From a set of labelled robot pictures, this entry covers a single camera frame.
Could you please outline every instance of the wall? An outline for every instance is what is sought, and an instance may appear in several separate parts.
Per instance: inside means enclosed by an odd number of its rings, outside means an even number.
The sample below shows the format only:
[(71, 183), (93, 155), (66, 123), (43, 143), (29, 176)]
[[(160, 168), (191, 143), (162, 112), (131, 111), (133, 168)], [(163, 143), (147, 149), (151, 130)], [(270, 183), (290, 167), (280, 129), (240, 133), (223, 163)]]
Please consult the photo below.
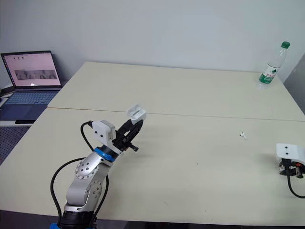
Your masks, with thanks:
[(285, 87), (305, 114), (305, 55), (285, 81)]
[[(305, 50), (304, 0), (0, 0), (0, 52), (51, 50), (69, 79), (84, 61), (261, 71)], [(0, 64), (0, 86), (9, 82)]]

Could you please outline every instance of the robotic arm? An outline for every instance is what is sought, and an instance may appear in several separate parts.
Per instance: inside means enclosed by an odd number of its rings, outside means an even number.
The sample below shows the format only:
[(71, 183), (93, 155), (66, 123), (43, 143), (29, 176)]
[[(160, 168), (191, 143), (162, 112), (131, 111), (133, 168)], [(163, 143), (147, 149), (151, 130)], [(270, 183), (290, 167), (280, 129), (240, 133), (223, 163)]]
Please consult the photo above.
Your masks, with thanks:
[(119, 155), (129, 147), (134, 151), (139, 148), (131, 141), (139, 133), (146, 118), (145, 110), (138, 104), (127, 110), (130, 119), (118, 130), (106, 120), (89, 121), (95, 138), (103, 145), (80, 161), (76, 166), (75, 176), (67, 192), (67, 202), (59, 224), (52, 224), (51, 229), (86, 229), (92, 227), (95, 220), (94, 210), (102, 193), (102, 183), (109, 169)]
[(296, 194), (291, 186), (290, 176), (296, 176), (297, 178), (303, 178), (305, 173), (305, 148), (291, 144), (276, 145), (276, 154), (280, 158), (280, 174), (287, 176), (287, 182), (289, 190), (293, 195), (298, 198), (305, 198)]

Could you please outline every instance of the laptop keyboard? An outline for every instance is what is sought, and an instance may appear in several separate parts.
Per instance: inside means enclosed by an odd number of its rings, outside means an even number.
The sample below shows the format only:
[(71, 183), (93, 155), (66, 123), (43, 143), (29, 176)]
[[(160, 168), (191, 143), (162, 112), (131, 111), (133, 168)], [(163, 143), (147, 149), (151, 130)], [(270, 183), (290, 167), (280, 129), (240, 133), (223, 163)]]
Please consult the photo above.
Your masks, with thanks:
[(14, 93), (5, 104), (48, 104), (57, 92)]

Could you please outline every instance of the green bottle cap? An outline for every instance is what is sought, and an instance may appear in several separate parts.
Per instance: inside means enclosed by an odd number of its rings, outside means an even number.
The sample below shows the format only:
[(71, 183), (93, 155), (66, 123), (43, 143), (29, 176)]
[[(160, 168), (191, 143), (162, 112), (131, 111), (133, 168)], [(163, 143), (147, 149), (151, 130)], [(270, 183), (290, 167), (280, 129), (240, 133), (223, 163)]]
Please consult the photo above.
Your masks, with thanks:
[(289, 46), (290, 46), (289, 42), (283, 42), (282, 45), (281, 45), (281, 47), (286, 48), (286, 49), (288, 49)]

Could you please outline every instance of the laptop screen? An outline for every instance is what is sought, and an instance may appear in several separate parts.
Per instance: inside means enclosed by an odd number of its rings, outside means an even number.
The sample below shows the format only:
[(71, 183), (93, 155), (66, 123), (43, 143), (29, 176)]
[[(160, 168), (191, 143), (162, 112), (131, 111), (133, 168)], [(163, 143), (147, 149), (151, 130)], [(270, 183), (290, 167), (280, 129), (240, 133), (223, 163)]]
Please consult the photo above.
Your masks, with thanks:
[(50, 51), (1, 54), (16, 87), (61, 86)]

